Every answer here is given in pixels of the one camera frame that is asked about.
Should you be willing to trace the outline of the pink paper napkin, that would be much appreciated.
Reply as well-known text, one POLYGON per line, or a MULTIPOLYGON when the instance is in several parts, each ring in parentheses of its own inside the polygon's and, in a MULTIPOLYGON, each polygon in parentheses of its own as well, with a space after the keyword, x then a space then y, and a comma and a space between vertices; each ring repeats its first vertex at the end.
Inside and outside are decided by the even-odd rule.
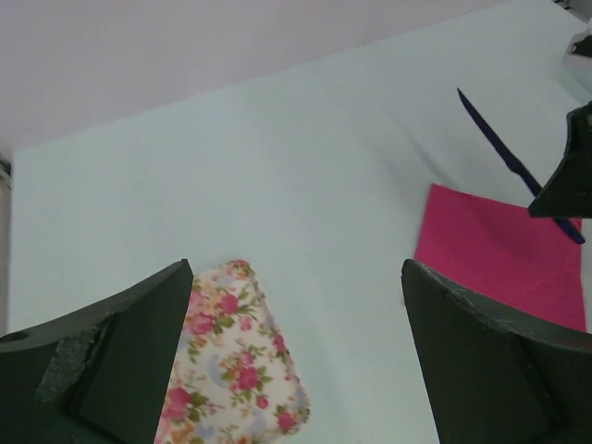
POLYGON ((497 302, 586 330, 581 245, 521 206, 434 184, 414 258, 497 302))

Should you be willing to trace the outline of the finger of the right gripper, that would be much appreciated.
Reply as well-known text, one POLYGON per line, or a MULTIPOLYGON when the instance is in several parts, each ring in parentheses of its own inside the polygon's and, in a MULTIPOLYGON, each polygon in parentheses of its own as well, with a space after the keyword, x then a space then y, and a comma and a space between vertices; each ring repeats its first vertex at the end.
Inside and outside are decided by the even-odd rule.
POLYGON ((591 103, 566 116, 563 157, 528 206, 531 217, 591 217, 591 103))

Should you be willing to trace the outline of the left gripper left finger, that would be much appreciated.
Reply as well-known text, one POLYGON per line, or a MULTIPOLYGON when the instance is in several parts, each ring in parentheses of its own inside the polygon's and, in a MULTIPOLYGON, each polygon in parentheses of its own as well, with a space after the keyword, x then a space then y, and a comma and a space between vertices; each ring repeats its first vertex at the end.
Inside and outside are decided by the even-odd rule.
POLYGON ((2 442, 153 442, 192 280, 180 260, 119 294, 4 335, 2 442))

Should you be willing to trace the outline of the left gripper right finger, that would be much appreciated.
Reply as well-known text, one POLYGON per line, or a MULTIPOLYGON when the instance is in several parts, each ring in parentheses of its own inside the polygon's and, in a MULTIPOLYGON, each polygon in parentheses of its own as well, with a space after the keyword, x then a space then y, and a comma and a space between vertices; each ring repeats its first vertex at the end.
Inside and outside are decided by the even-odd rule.
POLYGON ((590 442, 590 334, 411 259, 401 285, 440 442, 590 442))

